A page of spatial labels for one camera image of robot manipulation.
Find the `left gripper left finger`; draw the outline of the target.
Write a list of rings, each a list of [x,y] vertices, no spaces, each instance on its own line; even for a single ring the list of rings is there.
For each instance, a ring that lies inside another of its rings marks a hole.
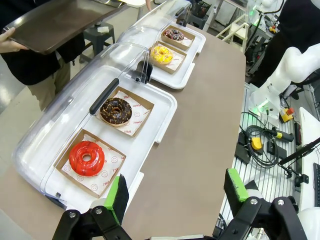
[[[54,240],[130,240],[122,227],[129,201],[129,191],[125,177],[116,176],[104,204],[90,208],[85,213],[76,209],[66,210],[54,232]]]

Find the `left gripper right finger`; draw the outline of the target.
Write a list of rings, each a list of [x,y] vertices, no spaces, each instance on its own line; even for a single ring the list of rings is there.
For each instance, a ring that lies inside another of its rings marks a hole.
[[[253,228],[262,228],[270,240],[299,239],[299,218],[289,198],[282,196],[268,202],[249,196],[235,168],[226,170],[223,189],[233,219],[220,240],[245,240]]]

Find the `person's right hand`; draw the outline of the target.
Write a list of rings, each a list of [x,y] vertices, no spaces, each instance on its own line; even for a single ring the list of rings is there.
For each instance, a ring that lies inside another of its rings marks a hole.
[[[2,33],[0,35],[0,53],[11,53],[18,52],[20,50],[29,50],[26,46],[10,39],[15,30],[16,29],[12,27],[5,33]]]

